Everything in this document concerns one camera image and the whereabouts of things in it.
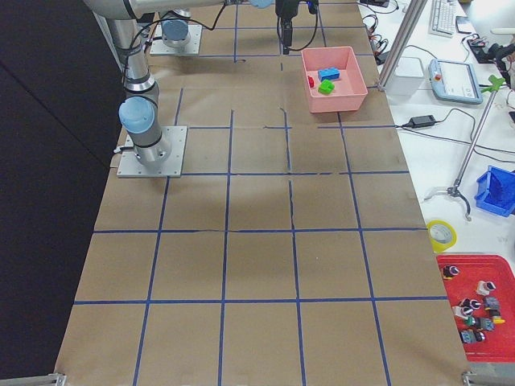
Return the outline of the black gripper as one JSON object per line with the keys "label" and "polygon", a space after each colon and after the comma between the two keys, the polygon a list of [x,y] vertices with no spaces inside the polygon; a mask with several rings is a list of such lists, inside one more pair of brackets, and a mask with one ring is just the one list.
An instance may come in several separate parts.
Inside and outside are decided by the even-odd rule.
{"label": "black gripper", "polygon": [[299,0],[275,0],[275,14],[281,18],[282,53],[288,55],[292,44],[292,22],[284,18],[294,18],[298,15]]}

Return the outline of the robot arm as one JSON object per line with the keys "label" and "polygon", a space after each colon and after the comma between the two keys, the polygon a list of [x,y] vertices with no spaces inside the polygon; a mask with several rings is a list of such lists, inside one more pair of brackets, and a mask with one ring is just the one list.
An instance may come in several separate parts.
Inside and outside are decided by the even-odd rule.
{"label": "robot arm", "polygon": [[170,141],[158,121],[159,87],[142,49],[136,20],[146,13],[216,5],[217,1],[87,1],[85,5],[105,19],[111,42],[122,66],[126,100],[118,113],[142,165],[158,165],[169,157]]}

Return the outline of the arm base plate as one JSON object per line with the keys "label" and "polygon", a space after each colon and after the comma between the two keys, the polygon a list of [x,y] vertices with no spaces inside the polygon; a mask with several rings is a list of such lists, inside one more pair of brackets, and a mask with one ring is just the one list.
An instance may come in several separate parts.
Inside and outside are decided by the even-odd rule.
{"label": "arm base plate", "polygon": [[129,134],[117,167],[119,178],[179,178],[183,171],[187,126],[163,126],[160,141],[148,148],[136,146]]}
{"label": "arm base plate", "polygon": [[188,25],[184,39],[172,39],[162,31],[162,25],[156,27],[150,55],[152,56],[193,56],[199,55],[203,27],[196,24]]}

